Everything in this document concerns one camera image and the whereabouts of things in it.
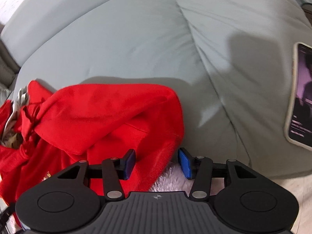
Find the red sweater with duck logo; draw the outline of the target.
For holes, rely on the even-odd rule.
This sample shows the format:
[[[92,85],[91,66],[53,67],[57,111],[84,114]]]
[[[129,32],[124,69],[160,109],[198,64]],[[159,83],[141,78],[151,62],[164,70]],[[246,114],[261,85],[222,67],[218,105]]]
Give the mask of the red sweater with duck logo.
[[[175,92],[152,84],[81,84],[50,92],[28,84],[29,103],[13,132],[18,149],[1,144],[1,198],[17,201],[26,190],[80,160],[100,164],[136,152],[125,194],[145,192],[163,173],[183,141],[183,111]],[[13,101],[1,106],[1,141]]]

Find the pink fluffy rug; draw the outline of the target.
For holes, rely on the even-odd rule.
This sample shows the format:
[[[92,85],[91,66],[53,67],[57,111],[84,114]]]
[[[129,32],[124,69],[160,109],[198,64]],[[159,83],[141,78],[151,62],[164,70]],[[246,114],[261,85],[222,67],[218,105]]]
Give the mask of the pink fluffy rug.
[[[162,175],[155,181],[149,192],[172,192],[185,191],[189,195],[194,180],[185,178],[180,166],[177,163],[169,163]],[[216,195],[224,188],[223,178],[213,178],[210,195]],[[3,233],[16,233],[21,230],[14,217],[11,216]]]

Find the tan garment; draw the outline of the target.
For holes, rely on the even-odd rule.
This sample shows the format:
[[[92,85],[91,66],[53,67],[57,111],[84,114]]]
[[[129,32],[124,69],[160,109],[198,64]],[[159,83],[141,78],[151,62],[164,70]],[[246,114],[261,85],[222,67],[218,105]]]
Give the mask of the tan garment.
[[[4,136],[1,141],[2,146],[18,149],[23,143],[23,137],[20,133],[10,132]]]

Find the smartphone in light case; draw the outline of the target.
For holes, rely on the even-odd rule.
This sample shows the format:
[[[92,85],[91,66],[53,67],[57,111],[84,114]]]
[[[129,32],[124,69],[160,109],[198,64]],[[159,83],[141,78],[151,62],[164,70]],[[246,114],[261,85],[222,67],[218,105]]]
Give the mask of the smartphone in light case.
[[[285,120],[286,139],[311,151],[311,46],[293,46],[291,95]]]

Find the grey fabric sofa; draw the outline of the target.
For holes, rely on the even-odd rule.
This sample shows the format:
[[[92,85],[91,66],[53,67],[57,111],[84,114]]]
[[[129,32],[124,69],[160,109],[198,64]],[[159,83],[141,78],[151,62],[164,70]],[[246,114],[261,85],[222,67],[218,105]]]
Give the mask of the grey fabric sofa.
[[[311,151],[284,136],[293,45],[311,44],[295,0],[24,0],[1,40],[21,68],[16,89],[166,85],[190,153],[268,177],[311,172]]]

